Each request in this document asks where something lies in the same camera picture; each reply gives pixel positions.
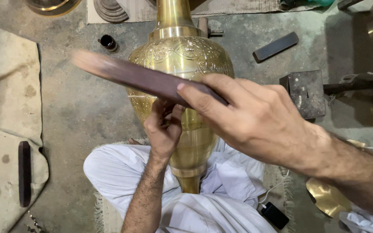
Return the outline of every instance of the beige cloth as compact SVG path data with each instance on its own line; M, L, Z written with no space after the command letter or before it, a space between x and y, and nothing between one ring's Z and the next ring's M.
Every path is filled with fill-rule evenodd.
M156 20L156 0L117 0L129 16L125 22L143 22ZM246 14L281 11L279 0L205 0L199 6L190 1L192 17L207 17L223 14ZM319 5L306 3L304 6L293 8L291 11L313 9ZM94 0L87 0L87 24L109 23L96 12Z
M37 44L0 29L0 233L8 232L28 208L19 204L18 144L28 141L32 200L49 177L39 152L41 140L40 62Z

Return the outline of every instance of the brass vase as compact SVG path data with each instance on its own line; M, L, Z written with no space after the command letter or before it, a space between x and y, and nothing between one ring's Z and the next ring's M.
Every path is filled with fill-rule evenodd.
M230 56L219 44L201 37L195 27L188 0L157 0L156 27L149 42L135 49L129 61L182 78L201 81L209 73L234 77ZM144 122L156 97L127 88L129 99ZM182 115L182 135L169 165L182 191L199 193L199 181L206 162L217 142L217 135L196 111L186 109Z

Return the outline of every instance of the gray floor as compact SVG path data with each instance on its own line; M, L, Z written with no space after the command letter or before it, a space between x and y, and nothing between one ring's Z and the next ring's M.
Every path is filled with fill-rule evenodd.
M333 5L322 11L273 14L240 14L210 17L212 29L223 29L213 38L230 53L236 77L260 84L278 84L287 72L320 69L324 83L342 76L371 71L372 33L369 13L342 13ZM126 59L147 41L154 22L86 25L86 1L59 18L43 18L21 1L0 0L0 28L39 44L43 99L44 154L50 179L31 208L50 233L95 232L93 188L82 165L97 145L144 137L124 88L85 73L69 63L73 49L107 54L97 39L111 34L120 50L112 56ZM295 31L297 46L257 64L251 53ZM327 115L316 123L346 138L373 146L370 92L338 98ZM297 232L339 232L313 205L304 187L305 178L294 175ZM25 232L21 222L13 232Z

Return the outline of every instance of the human hand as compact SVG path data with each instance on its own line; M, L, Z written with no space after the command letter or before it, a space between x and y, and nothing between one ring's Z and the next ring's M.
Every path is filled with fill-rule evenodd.
M230 104L180 84L178 93L231 147L259 161L305 174L323 160L315 156L330 141L320 126L305 121L280 85L261 86L246 79L210 74L203 83Z
M168 163L182 133L181 116L185 108L181 105L156 99L149 117L143 123L150 140L150 156Z

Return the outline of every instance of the metal block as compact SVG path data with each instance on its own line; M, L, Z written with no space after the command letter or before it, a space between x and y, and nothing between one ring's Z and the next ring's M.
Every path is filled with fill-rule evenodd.
M323 117L326 105L321 71L292 72L280 79L304 119Z

